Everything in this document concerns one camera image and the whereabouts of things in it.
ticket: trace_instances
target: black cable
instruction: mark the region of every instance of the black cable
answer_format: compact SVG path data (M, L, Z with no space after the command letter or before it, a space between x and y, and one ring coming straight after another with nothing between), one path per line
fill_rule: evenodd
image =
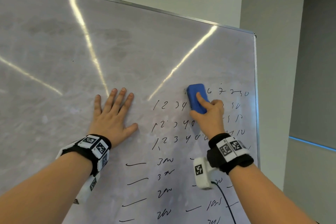
M224 193L223 193L222 189L219 187L219 185L218 185L217 183L215 183L215 182L213 182L213 181L211 181L211 183L212 183L212 184L215 184L215 185L219 188L219 190L222 192L222 195L223 195L223 197L224 197L224 199L225 199L225 202L226 202L226 204L227 204L227 206L228 206L228 208L229 208L229 210L230 210L230 213L231 213L233 222L234 222L234 224L237 224L236 221L235 221L235 218L233 217L233 213L232 213L232 211L231 211L231 208L230 208L230 206L229 206L228 201L226 200L226 197L224 196Z

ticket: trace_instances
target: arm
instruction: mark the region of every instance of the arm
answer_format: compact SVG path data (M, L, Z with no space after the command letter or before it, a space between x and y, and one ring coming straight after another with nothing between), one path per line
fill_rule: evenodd
M117 94L117 90L113 89L103 110L99 95L94 101L89 134L108 138L112 147L138 129L136 123L124 127L124 118L134 98L132 93L129 94L120 109L125 93L126 89L123 88L113 103ZM62 155L0 197L0 223L62 223L91 171L91 161L82 155L76 152Z
M206 102L198 93L199 103L207 113L191 111L200 129L209 138L224 133L223 102ZM240 203L252 224L316 224L277 188L254 164L248 167L236 166L229 177Z

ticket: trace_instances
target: blue line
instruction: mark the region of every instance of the blue line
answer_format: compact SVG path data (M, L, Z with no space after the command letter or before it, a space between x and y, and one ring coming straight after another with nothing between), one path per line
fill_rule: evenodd
M299 138L296 138L296 137L290 136L289 138L297 140L297 141L300 141L300 142L303 142L303 143L311 144L311 145L314 145L314 146L317 146L317 147L321 147L323 149L327 149L327 150L331 150L331 151L336 151L336 149L333 149L333 148L330 148L330 147L327 147L327 146L324 146L324 145L320 145L320 144L317 144L317 143L312 143L312 142L309 142L309 141L306 141L306 140L302 140L302 139L299 139Z

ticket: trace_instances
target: blue eraser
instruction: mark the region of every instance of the blue eraser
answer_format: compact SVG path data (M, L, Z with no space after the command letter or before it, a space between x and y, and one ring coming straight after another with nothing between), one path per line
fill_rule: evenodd
M201 104L198 102L196 98L197 92L201 94L202 98L204 98L205 101L209 102L204 85L202 83L191 84L187 88L187 94L188 94L188 98L190 102L190 107L191 107L191 110L195 110L198 113L204 114L207 112L207 109L201 106Z

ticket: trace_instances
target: whiteboard surface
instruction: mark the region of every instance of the whiteboard surface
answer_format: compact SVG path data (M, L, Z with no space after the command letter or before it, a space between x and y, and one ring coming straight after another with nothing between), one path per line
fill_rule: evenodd
M135 94L126 125L139 131L64 223L233 223L217 188L195 187L192 159L208 140L186 88L203 83L224 102L225 129L258 164L253 34L107 0L0 5L1 193L86 135L95 94L124 86ZM249 223L228 176L213 180L236 222Z

